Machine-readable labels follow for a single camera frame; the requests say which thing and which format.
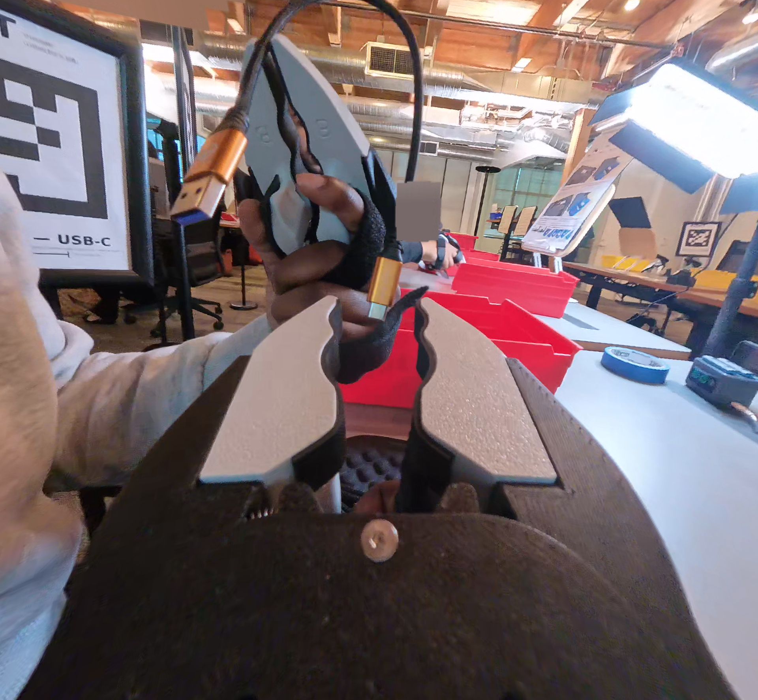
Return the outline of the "black framed marker sign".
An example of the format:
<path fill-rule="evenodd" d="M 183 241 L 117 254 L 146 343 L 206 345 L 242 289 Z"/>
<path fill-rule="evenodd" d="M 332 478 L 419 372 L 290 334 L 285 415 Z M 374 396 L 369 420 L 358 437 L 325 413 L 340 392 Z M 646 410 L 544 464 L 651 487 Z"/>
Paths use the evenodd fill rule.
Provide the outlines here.
<path fill-rule="evenodd" d="M 1 168 L 43 282 L 155 281 L 143 55 L 44 0 L 1 0 Z"/>

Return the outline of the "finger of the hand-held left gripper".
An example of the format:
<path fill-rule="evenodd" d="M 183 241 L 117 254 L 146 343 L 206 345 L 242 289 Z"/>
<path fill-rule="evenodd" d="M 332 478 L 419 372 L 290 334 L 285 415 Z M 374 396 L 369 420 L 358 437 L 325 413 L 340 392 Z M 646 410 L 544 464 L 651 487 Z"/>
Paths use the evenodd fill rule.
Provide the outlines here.
<path fill-rule="evenodd" d="M 361 128 L 308 57 L 283 35 L 271 44 L 277 86 L 271 154 L 271 231 L 276 242 L 349 242 L 339 217 L 316 206 L 296 183 L 306 171 L 332 177 L 369 195 L 365 158 L 371 151 Z"/>
<path fill-rule="evenodd" d="M 265 54 L 250 105 L 246 163 L 268 208 L 272 245 L 289 255 L 306 244 L 311 205 L 296 184 L 306 169 L 312 121 L 312 66 L 290 40 L 273 40 Z"/>

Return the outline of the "red plastic bin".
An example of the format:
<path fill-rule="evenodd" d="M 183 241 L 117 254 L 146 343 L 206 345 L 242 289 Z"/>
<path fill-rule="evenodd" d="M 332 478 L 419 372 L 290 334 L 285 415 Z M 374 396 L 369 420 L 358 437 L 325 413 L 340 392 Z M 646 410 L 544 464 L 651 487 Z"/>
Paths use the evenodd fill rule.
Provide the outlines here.
<path fill-rule="evenodd" d="M 498 262 L 499 255 L 486 250 L 475 248 L 477 238 L 474 235 L 457 234 L 444 231 L 443 236 L 447 238 L 450 244 L 459 248 L 459 255 L 455 258 L 455 263 L 470 262 L 472 260 Z"/>
<path fill-rule="evenodd" d="M 429 291 L 440 306 L 478 329 L 507 357 L 519 360 L 555 393 L 581 346 L 510 300 L 493 304 L 485 297 Z M 358 382 L 341 384 L 346 403 L 409 409 L 422 378 L 416 370 L 415 312 L 403 313 L 388 360 Z"/>
<path fill-rule="evenodd" d="M 485 297 L 493 304 L 509 300 L 536 316 L 560 318 L 577 284 L 564 271 L 472 258 L 459 265 L 451 288 L 459 295 Z"/>

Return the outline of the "white poster board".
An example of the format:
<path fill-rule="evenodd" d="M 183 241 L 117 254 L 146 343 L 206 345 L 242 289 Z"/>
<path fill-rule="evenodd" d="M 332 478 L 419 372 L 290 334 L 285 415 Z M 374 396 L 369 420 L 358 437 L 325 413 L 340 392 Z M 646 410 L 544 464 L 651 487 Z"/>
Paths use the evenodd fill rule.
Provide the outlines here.
<path fill-rule="evenodd" d="M 564 258 L 580 244 L 612 199 L 615 182 L 632 157 L 611 142 L 614 133 L 598 136 L 522 239 L 522 248 Z"/>

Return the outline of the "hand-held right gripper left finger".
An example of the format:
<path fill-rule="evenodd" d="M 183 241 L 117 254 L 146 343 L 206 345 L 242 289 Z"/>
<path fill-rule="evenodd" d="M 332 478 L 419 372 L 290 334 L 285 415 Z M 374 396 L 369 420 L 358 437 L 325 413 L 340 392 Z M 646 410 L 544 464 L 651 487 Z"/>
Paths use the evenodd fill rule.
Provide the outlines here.
<path fill-rule="evenodd" d="M 318 490 L 344 461 L 343 399 L 336 383 L 342 314 L 327 296 L 278 326 L 253 351 L 199 481 L 301 482 Z"/>

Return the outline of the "person's pale hoodie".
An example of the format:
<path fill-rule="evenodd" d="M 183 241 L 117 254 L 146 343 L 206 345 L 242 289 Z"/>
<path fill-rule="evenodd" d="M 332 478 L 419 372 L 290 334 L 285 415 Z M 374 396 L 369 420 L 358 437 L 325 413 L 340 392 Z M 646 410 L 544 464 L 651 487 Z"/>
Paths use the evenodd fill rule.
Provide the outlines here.
<path fill-rule="evenodd" d="M 43 491 L 58 437 L 58 399 L 30 297 L 37 274 L 21 206 L 2 175 L 1 690 L 18 698 L 58 627 L 83 524 Z"/>

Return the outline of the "black light stand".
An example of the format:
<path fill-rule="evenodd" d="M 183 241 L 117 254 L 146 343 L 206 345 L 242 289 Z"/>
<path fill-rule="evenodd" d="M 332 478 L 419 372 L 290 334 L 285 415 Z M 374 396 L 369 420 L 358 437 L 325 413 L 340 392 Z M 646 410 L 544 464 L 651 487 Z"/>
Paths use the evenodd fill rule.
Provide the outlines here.
<path fill-rule="evenodd" d="M 728 181 L 724 202 L 720 205 L 718 214 L 738 215 L 743 212 L 757 211 L 757 174 L 743 175 L 733 181 Z M 727 347 L 726 343 L 732 334 L 735 319 L 741 312 L 743 301 L 753 297 L 753 276 L 757 265 L 757 229 L 747 244 L 736 277 L 728 286 L 721 309 L 715 317 L 712 329 L 704 345 L 704 354 L 722 357 Z"/>

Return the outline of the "person's left forearm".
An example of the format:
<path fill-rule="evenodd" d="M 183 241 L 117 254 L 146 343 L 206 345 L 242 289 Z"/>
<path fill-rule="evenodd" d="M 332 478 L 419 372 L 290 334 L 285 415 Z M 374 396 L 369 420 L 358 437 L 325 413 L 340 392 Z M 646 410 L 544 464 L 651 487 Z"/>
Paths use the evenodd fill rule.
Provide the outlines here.
<path fill-rule="evenodd" d="M 94 354 L 81 327 L 49 324 L 43 340 L 58 387 L 58 443 L 45 491 L 125 484 L 200 394 L 270 333 L 260 316 L 234 333 L 148 352 Z"/>

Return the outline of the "black floor lamp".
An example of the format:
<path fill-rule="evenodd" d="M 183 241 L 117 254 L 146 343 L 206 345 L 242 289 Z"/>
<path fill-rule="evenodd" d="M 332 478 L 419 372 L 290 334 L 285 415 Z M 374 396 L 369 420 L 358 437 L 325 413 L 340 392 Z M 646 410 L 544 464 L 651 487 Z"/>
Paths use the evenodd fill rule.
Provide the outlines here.
<path fill-rule="evenodd" d="M 490 205 L 490 199 L 488 195 L 488 187 L 490 179 L 497 177 L 502 169 L 495 165 L 482 164 L 477 165 L 476 170 L 479 174 L 481 174 L 481 186 L 475 211 L 476 217 L 473 233 L 475 237 L 479 238 L 482 229 L 485 228 L 489 219 L 489 216 L 485 213 L 485 211 L 489 212 L 488 207 Z"/>

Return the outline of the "silver air duct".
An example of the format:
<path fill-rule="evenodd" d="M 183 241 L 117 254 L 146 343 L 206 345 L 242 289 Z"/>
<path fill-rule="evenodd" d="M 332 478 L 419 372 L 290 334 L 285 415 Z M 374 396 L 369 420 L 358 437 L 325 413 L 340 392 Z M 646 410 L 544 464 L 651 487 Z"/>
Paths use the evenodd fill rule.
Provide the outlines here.
<path fill-rule="evenodd" d="M 194 79 L 195 106 L 199 113 L 222 116 L 236 100 L 238 91 L 232 80 L 218 77 L 221 71 L 237 71 L 251 62 L 254 42 L 246 45 L 217 41 L 209 34 L 201 51 L 190 51 L 192 68 L 213 72 L 213 77 Z M 414 93 L 412 72 L 395 73 L 370 67 L 374 52 L 379 57 L 399 57 L 403 66 L 411 69 L 410 54 L 397 45 L 380 44 L 369 47 L 364 53 L 348 54 L 322 49 L 299 49 L 283 36 L 272 46 L 270 64 L 284 86 L 293 106 L 305 111 L 314 108 L 318 100 L 333 98 L 340 101 L 335 85 L 396 92 Z M 448 99 L 481 106 L 522 107 L 539 113 L 566 114 L 590 107 L 588 82 L 552 79 L 550 77 L 513 76 L 516 83 L 507 91 L 488 89 L 473 77 L 450 68 L 435 67 L 423 70 L 424 99 Z"/>

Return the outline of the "black usb cable orange plugs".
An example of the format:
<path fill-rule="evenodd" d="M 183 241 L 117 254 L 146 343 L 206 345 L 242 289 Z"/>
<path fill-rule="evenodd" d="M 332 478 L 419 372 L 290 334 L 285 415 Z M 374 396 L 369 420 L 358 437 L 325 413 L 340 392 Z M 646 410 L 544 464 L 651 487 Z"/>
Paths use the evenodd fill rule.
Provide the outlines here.
<path fill-rule="evenodd" d="M 238 163 L 247 146 L 250 125 L 250 105 L 261 67 L 272 41 L 283 31 L 298 13 L 320 4 L 330 4 L 332 0 L 291 0 L 270 21 L 264 33 L 255 42 L 251 58 L 244 67 L 236 100 L 221 124 L 203 145 L 199 154 L 185 175 L 183 186 L 171 212 L 173 220 L 186 221 L 203 212 L 210 217 L 220 201 L 224 188 L 231 182 Z M 422 122 L 424 107 L 424 77 L 422 58 L 418 42 L 406 17 L 387 0 L 355 0 L 367 4 L 390 18 L 401 31 L 407 47 L 413 53 L 413 119 L 409 159 L 405 171 L 405 183 L 415 179 L 422 142 Z M 379 259 L 374 276 L 368 286 L 368 316 L 370 319 L 384 318 L 388 305 L 392 305 L 400 282 L 401 262 L 399 259 Z"/>

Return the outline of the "black post with round base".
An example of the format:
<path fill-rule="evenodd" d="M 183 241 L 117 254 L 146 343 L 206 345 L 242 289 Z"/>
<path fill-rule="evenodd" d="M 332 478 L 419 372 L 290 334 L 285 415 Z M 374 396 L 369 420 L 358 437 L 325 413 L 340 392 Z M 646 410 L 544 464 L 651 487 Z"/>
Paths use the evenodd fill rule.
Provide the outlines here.
<path fill-rule="evenodd" d="M 231 301 L 229 307 L 236 312 L 251 312 L 259 308 L 259 304 L 248 298 L 246 283 L 246 262 L 243 260 L 240 264 L 240 297 L 236 301 Z"/>

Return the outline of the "long wooden table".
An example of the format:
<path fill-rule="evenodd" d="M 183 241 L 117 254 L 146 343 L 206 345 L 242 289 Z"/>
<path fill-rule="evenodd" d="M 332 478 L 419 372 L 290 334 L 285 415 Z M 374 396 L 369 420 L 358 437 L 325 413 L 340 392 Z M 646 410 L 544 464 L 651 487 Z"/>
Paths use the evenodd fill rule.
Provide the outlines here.
<path fill-rule="evenodd" d="M 726 298 L 725 289 L 673 285 L 662 277 L 649 273 L 589 266 L 563 261 L 563 269 L 590 287 L 586 305 L 597 309 L 603 291 L 641 300 L 647 306 L 661 305 L 682 313 L 691 323 L 684 347 L 690 350 L 692 360 L 705 351 L 707 339 Z M 726 357 L 739 342 L 757 343 L 756 295 L 741 302 L 737 316 L 727 332 L 718 357 Z"/>

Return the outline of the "bright studio light panel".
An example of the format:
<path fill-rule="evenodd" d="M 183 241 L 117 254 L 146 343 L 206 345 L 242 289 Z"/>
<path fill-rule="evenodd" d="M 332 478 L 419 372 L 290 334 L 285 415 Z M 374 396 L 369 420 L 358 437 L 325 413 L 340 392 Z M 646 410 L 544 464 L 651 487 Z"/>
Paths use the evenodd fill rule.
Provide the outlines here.
<path fill-rule="evenodd" d="M 604 99 L 591 126 L 687 193 L 714 175 L 734 181 L 757 174 L 756 99 L 679 59 Z"/>

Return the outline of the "black stand pole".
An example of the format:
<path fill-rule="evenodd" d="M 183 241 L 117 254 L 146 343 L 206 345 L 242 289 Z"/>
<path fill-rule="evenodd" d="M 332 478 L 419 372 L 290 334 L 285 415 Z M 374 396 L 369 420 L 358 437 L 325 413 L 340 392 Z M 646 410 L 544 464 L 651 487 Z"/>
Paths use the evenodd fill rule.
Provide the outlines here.
<path fill-rule="evenodd" d="M 194 162 L 196 146 L 195 100 L 193 83 L 193 64 L 186 42 L 185 30 L 177 25 L 170 26 L 171 44 L 174 52 L 174 77 L 176 85 L 177 127 L 179 135 L 179 151 L 181 155 L 180 181 L 184 182 L 185 175 Z M 186 256 L 186 234 L 184 225 L 174 223 L 174 246 L 176 249 L 176 264 L 178 266 L 179 285 L 178 310 L 181 321 L 181 332 L 185 341 L 195 337 L 193 320 L 192 295 L 189 278 L 189 268 Z"/>

